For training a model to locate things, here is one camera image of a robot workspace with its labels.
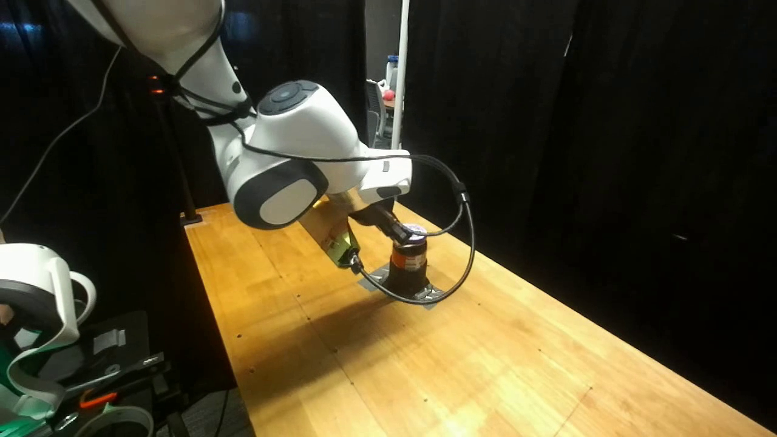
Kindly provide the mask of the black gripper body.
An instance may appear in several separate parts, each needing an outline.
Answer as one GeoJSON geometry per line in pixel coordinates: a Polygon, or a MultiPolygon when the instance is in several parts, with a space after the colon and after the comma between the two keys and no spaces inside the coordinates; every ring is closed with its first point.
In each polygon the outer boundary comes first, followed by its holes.
{"type": "Polygon", "coordinates": [[[404,228],[402,228],[398,218],[385,204],[371,204],[371,206],[367,206],[362,211],[353,211],[353,218],[358,224],[362,224],[362,226],[379,228],[388,238],[402,238],[404,235],[404,228]]]}

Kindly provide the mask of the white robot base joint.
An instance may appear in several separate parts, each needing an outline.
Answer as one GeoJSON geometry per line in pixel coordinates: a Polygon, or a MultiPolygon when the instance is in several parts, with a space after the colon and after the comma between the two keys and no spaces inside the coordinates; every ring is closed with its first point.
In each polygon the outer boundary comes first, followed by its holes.
{"type": "Polygon", "coordinates": [[[0,301],[16,308],[16,320],[36,333],[23,353],[5,368],[10,387],[19,394],[55,398],[59,383],[40,381],[23,370],[23,362],[44,353],[74,346],[80,324],[97,307],[97,290],[90,277],[36,244],[0,245],[0,301]]]}

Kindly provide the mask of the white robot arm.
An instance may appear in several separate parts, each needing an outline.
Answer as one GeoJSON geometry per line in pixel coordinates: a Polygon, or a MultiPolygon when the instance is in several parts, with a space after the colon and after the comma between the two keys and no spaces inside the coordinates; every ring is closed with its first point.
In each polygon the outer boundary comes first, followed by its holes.
{"type": "Polygon", "coordinates": [[[409,150],[369,148],[319,84],[290,81],[252,103],[222,47],[227,0],[68,0],[104,40],[174,79],[208,125],[237,216],[284,228],[329,198],[342,216],[409,240],[391,201],[411,190],[409,150]]]}

